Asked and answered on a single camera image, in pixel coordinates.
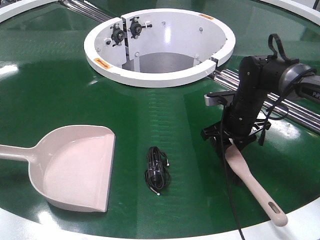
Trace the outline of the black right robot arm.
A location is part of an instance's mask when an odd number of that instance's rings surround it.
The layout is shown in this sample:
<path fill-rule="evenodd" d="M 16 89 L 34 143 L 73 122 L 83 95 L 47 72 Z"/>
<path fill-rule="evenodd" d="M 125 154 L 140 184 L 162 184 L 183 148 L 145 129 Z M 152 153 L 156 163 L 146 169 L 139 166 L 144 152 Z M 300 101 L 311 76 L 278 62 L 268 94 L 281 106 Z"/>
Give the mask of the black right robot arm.
<path fill-rule="evenodd" d="M 316 69 L 287 57 L 276 33 L 269 35 L 268 47 L 270 55 L 242 59 L 237 90 L 204 96 L 206 106 L 223 106 L 221 120 L 201 130 L 202 138 L 211 141 L 221 158 L 232 141 L 242 150 L 257 138 L 256 133 L 261 133 L 259 144 L 263 145 L 271 113 L 284 99 L 320 101 Z"/>

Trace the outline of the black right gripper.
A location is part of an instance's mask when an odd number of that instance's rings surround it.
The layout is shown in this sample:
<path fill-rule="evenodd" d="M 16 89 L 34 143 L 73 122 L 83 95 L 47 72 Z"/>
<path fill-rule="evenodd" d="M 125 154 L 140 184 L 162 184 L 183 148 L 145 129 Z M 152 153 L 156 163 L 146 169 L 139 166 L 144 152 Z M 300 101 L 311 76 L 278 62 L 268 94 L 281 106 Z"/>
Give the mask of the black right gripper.
<path fill-rule="evenodd" d="M 225 109 L 221 120 L 203 128 L 200 135 L 203 140 L 210 141 L 218 156 L 222 158 L 223 152 L 231 146 L 231 142 L 242 151 L 257 139 L 257 133 L 269 130 L 270 127 L 271 123 L 268 120 L 237 116 L 231 113 L 231 110 Z"/>

